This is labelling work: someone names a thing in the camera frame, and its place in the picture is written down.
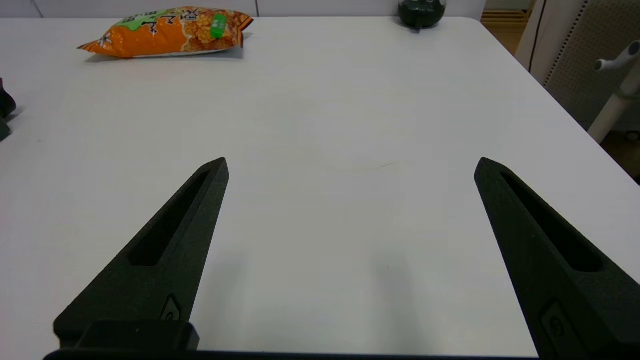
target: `white table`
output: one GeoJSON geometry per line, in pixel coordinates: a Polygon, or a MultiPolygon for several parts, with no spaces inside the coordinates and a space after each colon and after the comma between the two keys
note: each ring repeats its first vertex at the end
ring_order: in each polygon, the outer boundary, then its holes
{"type": "Polygon", "coordinates": [[[1,19],[0,351],[52,322],[200,165],[230,182],[201,349],[534,356],[473,179],[511,167],[633,278],[640,190],[480,25],[268,18],[244,51],[101,61],[115,19],[1,19]]]}

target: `wall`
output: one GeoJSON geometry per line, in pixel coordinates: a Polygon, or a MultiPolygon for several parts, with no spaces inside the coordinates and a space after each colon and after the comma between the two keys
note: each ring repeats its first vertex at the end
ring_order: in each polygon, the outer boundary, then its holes
{"type": "MultiPolygon", "coordinates": [[[[114,17],[171,8],[230,8],[252,16],[392,16],[397,0],[0,0],[0,17],[114,17]]],[[[448,0],[445,16],[480,20],[486,0],[448,0]]]]}
{"type": "Polygon", "coordinates": [[[486,0],[484,8],[490,10],[526,10],[533,0],[486,0]]]}

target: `snack bag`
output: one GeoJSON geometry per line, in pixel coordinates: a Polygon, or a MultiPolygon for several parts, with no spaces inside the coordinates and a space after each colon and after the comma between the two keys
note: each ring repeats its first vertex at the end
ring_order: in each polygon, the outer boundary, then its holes
{"type": "Polygon", "coordinates": [[[240,12],[183,6],[122,19],[78,49],[119,58],[213,53],[242,47],[242,31],[252,22],[240,12]]]}

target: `dark green jar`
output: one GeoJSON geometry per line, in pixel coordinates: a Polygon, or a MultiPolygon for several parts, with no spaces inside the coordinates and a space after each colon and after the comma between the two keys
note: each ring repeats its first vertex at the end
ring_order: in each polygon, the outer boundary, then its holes
{"type": "Polygon", "coordinates": [[[429,28],[442,19],[447,0],[399,0],[398,15],[403,23],[417,30],[429,28]]]}

